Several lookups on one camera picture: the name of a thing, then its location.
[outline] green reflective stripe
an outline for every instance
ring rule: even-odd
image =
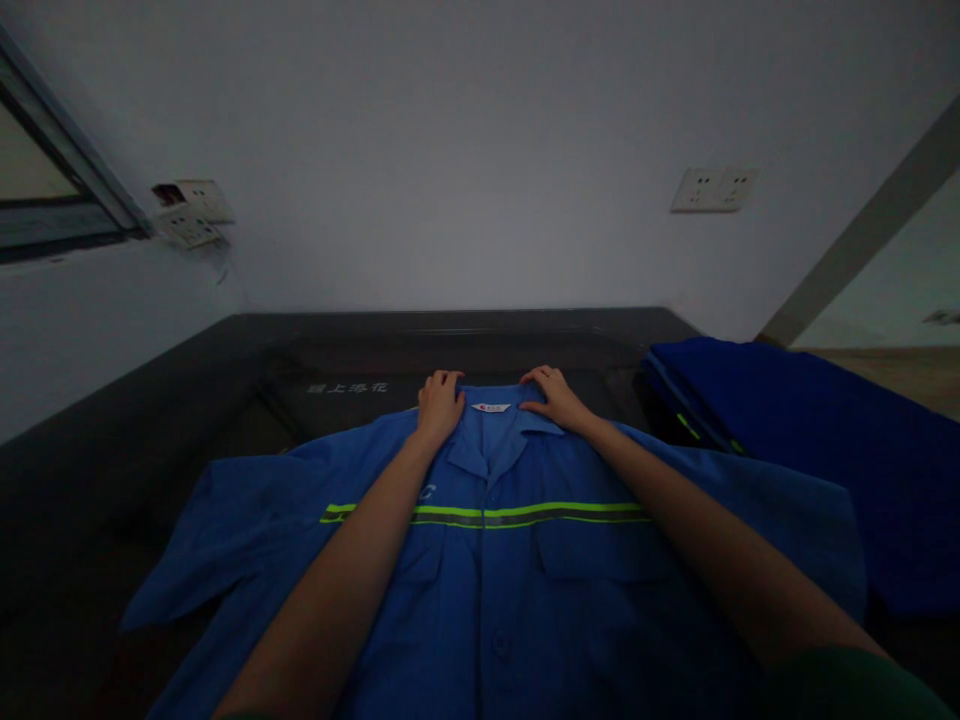
[[[687,419],[683,415],[681,415],[680,413],[677,413],[677,419],[680,420],[680,422],[683,423],[683,426],[690,431],[690,434],[693,435],[695,440],[700,439],[700,435],[697,433],[696,430],[694,430],[692,427],[690,427],[690,425],[687,424]]]
[[[517,515],[538,513],[544,510],[569,510],[572,512],[620,512],[621,510],[640,510],[640,506],[637,505],[637,503],[539,503],[537,505],[524,505],[523,507],[518,508],[487,510],[487,517],[515,517]],[[475,512],[478,515],[480,514],[479,510],[476,510]]]
[[[329,505],[320,518],[322,523],[343,522],[357,508],[351,505]],[[592,523],[649,522],[646,512],[636,503],[573,503],[552,502],[518,508],[488,510],[486,515],[470,508],[418,505],[410,519],[413,525],[449,525],[461,528],[517,528],[548,520],[576,520]]]
[[[647,515],[639,506],[634,510],[541,510],[523,515],[494,515],[487,513],[487,527],[516,527],[518,524],[533,525],[545,520],[581,520],[583,522],[642,522]]]

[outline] folded blue clothing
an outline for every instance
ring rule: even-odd
[[[686,393],[670,376],[670,371],[653,354],[647,355],[640,363],[647,373],[647,380],[654,391],[673,411],[677,419],[703,447],[709,450],[721,450],[733,453],[733,447],[723,437],[723,428],[719,430],[704,422],[697,408],[690,402]]]
[[[807,353],[713,338],[651,352],[751,456],[850,491],[890,612],[960,610],[960,424]]]

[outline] dark blue fabric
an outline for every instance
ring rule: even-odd
[[[850,491],[892,613],[960,610],[960,425],[807,353],[712,338],[652,352],[750,455]]]
[[[532,386],[465,388],[421,502],[471,509],[632,502],[580,437],[517,406]],[[509,403],[487,414],[474,403]],[[283,457],[213,463],[125,629],[226,593],[151,718],[208,718],[336,525],[416,427],[381,418]],[[624,432],[756,528],[859,617],[865,576],[846,491],[766,463]],[[743,717],[761,672],[652,523],[414,525],[338,717]]]
[[[683,417],[687,431],[696,433],[695,439],[701,446],[709,450],[733,452],[730,443],[713,426],[701,420],[699,413],[687,400],[686,394],[676,387],[667,369],[653,357],[652,353],[648,354],[647,359],[640,364],[646,371],[647,382],[650,383],[654,392],[663,399],[671,412]]]

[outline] black machine surface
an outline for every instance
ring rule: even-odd
[[[211,460],[408,409],[438,368],[511,385],[541,364],[562,368],[598,414],[695,444],[639,363],[649,345],[696,334],[662,308],[228,318],[0,448],[0,715],[146,714],[217,603],[129,635],[117,623]],[[877,608],[868,629],[960,705],[955,620]]]

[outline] forearm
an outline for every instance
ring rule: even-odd
[[[884,651],[733,513],[605,420],[583,436],[703,580],[765,667],[825,645]]]
[[[216,716],[327,717],[366,642],[438,446],[414,434],[287,598]]]

